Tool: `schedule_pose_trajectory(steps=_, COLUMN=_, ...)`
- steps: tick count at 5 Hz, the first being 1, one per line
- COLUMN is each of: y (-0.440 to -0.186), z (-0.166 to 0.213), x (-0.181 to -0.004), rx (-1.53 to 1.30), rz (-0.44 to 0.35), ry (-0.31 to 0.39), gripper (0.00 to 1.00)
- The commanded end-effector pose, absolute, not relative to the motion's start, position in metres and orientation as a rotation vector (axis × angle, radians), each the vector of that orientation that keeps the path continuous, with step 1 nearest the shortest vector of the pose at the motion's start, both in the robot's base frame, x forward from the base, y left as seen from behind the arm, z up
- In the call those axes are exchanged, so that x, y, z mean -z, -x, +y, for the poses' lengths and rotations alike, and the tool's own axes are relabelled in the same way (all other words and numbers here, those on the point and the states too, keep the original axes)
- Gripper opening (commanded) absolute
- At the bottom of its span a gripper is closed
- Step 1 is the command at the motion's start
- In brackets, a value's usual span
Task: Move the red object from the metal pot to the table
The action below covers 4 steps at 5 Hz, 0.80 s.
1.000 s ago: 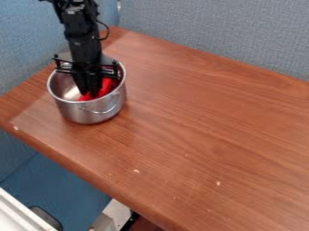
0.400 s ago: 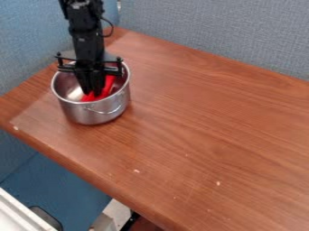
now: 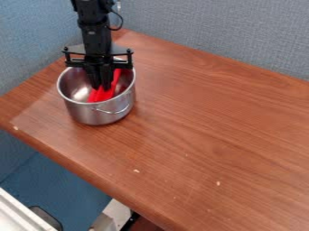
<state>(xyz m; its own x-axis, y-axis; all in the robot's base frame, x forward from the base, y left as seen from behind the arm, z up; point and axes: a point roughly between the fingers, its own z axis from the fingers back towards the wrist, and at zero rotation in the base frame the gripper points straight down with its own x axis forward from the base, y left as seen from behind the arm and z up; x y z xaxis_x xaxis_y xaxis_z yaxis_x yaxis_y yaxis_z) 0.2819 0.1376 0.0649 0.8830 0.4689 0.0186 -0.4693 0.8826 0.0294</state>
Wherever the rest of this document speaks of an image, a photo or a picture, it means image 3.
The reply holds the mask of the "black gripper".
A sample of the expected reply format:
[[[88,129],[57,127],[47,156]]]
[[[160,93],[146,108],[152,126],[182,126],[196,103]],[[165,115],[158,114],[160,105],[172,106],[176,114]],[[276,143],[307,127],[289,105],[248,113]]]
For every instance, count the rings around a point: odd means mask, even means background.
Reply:
[[[82,33],[82,44],[67,46],[63,50],[66,65],[83,68],[93,88],[112,88],[114,69],[133,68],[133,49],[118,46],[113,42],[109,19],[94,23],[78,20]]]

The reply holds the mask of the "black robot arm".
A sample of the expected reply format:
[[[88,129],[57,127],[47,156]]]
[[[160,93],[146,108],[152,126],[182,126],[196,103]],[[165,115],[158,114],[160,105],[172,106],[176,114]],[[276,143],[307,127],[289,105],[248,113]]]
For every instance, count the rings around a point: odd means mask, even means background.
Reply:
[[[117,46],[112,32],[122,29],[110,25],[110,14],[116,14],[114,0],[71,0],[78,13],[78,26],[83,44],[63,49],[66,65],[86,71],[93,88],[109,90],[116,69],[133,69],[133,49]]]

